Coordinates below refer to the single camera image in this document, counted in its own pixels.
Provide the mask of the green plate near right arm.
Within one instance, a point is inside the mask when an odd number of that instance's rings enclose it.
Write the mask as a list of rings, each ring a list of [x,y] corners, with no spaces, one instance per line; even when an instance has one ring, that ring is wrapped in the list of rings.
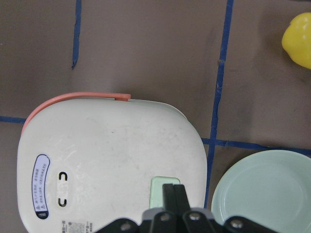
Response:
[[[311,159],[268,150],[235,163],[218,182],[211,204],[215,220],[243,216],[282,233],[311,231]]]

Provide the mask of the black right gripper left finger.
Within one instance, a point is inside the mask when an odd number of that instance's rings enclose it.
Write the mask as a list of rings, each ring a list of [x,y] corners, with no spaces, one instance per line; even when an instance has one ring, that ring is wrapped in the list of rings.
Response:
[[[178,206],[175,195],[176,184],[166,183],[162,186],[163,209],[178,216]]]

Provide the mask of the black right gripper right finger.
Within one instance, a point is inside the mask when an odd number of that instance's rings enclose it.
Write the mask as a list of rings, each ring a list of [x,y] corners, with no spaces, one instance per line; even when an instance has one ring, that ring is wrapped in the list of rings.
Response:
[[[174,184],[175,213],[183,214],[190,210],[186,189],[182,184]]]

